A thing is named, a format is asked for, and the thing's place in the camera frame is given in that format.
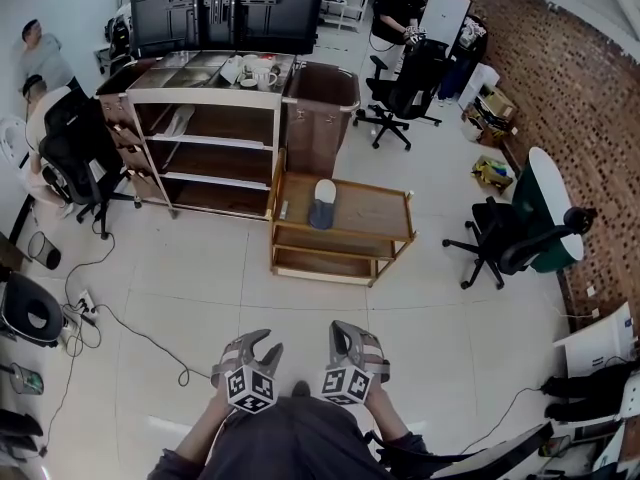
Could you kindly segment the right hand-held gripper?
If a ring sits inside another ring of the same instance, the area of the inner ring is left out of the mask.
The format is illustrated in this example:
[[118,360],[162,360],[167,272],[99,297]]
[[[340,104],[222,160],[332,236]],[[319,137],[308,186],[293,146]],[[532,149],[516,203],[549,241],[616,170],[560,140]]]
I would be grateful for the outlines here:
[[340,320],[329,327],[329,364],[321,397],[336,405],[363,404],[374,380],[390,379],[390,362],[379,339],[368,331]]

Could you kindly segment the blue slipper with white insole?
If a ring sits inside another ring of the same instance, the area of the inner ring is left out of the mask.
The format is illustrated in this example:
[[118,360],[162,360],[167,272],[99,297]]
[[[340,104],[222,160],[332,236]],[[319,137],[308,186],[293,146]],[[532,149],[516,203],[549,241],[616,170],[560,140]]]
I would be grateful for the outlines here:
[[308,224],[312,228],[328,230],[333,226],[336,195],[337,188],[332,180],[321,179],[316,183],[308,213]]

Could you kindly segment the wooden three-tier shelf cart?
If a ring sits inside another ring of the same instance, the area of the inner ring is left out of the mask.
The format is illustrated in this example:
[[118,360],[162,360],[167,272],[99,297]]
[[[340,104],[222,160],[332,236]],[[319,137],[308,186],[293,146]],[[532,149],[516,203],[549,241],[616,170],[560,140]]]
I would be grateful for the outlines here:
[[[333,226],[308,224],[316,183],[322,178],[286,170],[286,151],[275,165],[266,217],[270,267],[275,275],[372,287],[411,245],[410,192],[332,180],[337,188]],[[287,219],[280,220],[282,202]]]

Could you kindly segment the grey shoe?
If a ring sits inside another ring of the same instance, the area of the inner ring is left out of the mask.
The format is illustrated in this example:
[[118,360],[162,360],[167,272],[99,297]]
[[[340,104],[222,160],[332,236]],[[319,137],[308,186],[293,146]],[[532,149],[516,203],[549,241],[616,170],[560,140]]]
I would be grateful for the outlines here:
[[191,117],[195,113],[194,105],[181,105],[179,106],[169,122],[167,128],[163,132],[163,135],[168,138],[181,137],[185,134],[189,125]]

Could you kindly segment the metal shelving cart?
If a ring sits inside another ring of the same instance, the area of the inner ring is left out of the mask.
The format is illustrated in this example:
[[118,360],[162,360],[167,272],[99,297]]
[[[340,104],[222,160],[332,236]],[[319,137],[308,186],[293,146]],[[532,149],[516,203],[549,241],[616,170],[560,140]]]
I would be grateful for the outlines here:
[[[234,85],[219,71],[229,57],[254,53],[183,51],[161,58],[127,89],[151,167],[153,196],[136,204],[267,220],[267,203],[283,140],[282,99],[296,65],[292,55],[255,54],[256,67],[278,75],[270,91]],[[175,110],[194,105],[181,137],[163,135]]]

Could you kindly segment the person's left forearm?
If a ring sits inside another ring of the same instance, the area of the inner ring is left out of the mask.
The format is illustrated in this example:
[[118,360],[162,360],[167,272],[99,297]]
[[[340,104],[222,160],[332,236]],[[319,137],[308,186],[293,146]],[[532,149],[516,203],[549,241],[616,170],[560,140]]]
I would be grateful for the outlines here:
[[231,412],[232,408],[228,403],[227,392],[221,387],[175,449],[175,453],[187,461],[203,466],[207,461],[216,435]]

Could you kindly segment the person's right forearm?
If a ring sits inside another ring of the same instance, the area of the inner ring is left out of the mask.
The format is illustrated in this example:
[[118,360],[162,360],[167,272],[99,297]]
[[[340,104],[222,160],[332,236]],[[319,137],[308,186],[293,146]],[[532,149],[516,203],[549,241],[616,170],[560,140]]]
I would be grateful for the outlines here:
[[383,441],[396,441],[410,433],[395,410],[388,393],[379,383],[370,387],[365,407],[373,417]]

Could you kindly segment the white power strip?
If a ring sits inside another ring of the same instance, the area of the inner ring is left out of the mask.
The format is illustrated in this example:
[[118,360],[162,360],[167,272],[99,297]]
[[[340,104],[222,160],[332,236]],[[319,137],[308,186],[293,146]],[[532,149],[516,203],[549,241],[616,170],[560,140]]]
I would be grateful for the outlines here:
[[92,327],[96,326],[96,319],[98,315],[97,305],[94,303],[93,298],[87,289],[80,293],[75,309],[82,321]]

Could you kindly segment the black office chair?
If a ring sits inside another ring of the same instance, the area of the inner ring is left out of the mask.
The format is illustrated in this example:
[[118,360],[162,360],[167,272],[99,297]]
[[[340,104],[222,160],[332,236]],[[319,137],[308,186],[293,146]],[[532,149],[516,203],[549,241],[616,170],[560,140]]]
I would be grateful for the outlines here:
[[500,480],[549,441],[553,433],[552,424],[545,423],[493,447],[458,455],[401,447],[405,442],[384,442],[374,431],[364,438],[367,444],[376,443],[379,464],[396,480]]
[[130,174],[116,151],[99,101],[75,89],[56,102],[44,117],[46,136],[40,155],[62,176],[72,201],[83,207],[76,220],[95,213],[100,237],[108,238],[106,217],[112,200],[132,201],[118,187]]
[[560,224],[536,235],[528,231],[525,222],[512,205],[498,203],[492,197],[472,206],[474,219],[465,227],[473,231],[474,245],[451,239],[442,241],[443,247],[456,247],[475,255],[474,270],[468,280],[460,283],[464,290],[476,281],[483,266],[488,266],[496,279],[496,288],[504,288],[503,277],[526,270],[542,253],[561,239],[582,236],[592,227],[598,216],[594,208],[571,207]]
[[373,103],[355,112],[352,125],[357,127],[360,122],[366,122],[380,127],[372,143],[374,149],[379,148],[384,133],[391,131],[405,144],[405,150],[410,151],[412,144],[402,133],[409,130],[410,121],[424,118],[436,127],[442,123],[427,112],[451,65],[446,54],[448,45],[428,39],[424,34],[417,38],[406,51],[395,80],[383,80],[382,72],[389,67],[378,56],[370,56],[375,73],[373,78],[366,79],[366,85],[371,90]]

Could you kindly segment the green oval white-top table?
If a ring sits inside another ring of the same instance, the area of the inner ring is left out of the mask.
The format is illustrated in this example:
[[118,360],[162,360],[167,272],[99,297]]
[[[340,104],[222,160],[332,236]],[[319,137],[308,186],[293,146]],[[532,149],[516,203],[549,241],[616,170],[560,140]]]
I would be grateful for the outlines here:
[[[529,236],[564,223],[564,215],[573,205],[559,168],[543,149],[529,150],[511,205],[525,223]],[[558,272],[583,258],[583,238],[570,235],[556,240],[546,252],[539,254],[532,268],[538,273]]]

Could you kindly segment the stacked cardboard boxes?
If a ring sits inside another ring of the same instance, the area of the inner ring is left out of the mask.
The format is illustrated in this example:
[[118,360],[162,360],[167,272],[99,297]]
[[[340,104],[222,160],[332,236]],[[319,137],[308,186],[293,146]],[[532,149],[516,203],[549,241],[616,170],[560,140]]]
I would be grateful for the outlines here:
[[474,106],[488,125],[501,131],[510,131],[517,106],[498,87],[484,84],[474,100]]

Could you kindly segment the white box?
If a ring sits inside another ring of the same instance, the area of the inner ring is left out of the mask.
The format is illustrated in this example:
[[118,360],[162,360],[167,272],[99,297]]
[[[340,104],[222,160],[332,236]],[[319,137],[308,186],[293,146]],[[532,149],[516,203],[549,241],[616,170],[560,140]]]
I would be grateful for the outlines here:
[[464,111],[473,103],[484,86],[496,86],[499,80],[500,75],[493,67],[478,63],[457,100],[460,109]]

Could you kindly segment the white plastic stool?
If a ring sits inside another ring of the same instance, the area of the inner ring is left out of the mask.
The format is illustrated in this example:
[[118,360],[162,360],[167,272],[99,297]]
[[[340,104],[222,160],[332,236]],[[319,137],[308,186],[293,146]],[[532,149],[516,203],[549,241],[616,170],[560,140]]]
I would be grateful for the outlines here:
[[23,119],[15,116],[0,118],[0,151],[13,170],[20,171],[26,164],[30,148]]

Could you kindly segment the black screen stand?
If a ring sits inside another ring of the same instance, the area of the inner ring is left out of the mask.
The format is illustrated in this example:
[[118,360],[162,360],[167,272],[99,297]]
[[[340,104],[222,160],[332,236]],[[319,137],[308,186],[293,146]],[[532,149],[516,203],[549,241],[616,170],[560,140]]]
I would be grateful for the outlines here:
[[322,0],[131,0],[138,58],[180,50],[312,52]]

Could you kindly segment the white upright board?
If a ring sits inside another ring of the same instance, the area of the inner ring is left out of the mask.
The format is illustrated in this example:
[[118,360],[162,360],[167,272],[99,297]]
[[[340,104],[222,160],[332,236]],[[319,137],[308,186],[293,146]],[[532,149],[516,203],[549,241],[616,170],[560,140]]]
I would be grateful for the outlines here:
[[447,46],[447,56],[457,40],[471,3],[471,0],[427,0],[420,27],[428,39]]

